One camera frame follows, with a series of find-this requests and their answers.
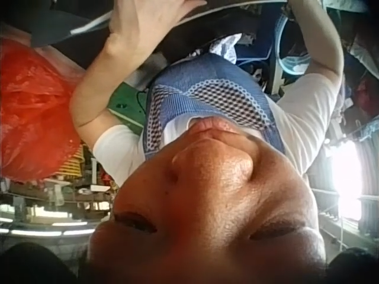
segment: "lip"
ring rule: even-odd
[[[220,117],[200,118],[198,121],[194,123],[194,125],[192,125],[189,128],[188,133],[196,134],[210,129],[239,134],[237,126],[235,126],[228,120]]]

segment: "person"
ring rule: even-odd
[[[343,74],[317,0],[288,0],[311,62],[277,103],[215,54],[151,84],[141,137],[107,109],[117,86],[202,0],[115,0],[111,34],[70,104],[76,129],[121,187],[89,242],[107,283],[309,283],[325,271],[317,206],[301,176],[317,156]]]

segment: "red plastic bag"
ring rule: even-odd
[[[1,175],[46,178],[78,150],[69,114],[73,86],[44,57],[16,41],[1,42]]]

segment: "white t-shirt sleeve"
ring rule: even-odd
[[[286,156],[304,174],[317,157],[336,105],[338,92],[320,74],[299,78],[277,104],[271,104]]]
[[[123,185],[131,172],[138,142],[139,136],[126,125],[116,125],[104,132],[95,143],[95,158],[118,186]]]

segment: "green board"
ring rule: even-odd
[[[122,83],[113,93],[108,108],[134,133],[141,134],[146,120],[145,93]]]

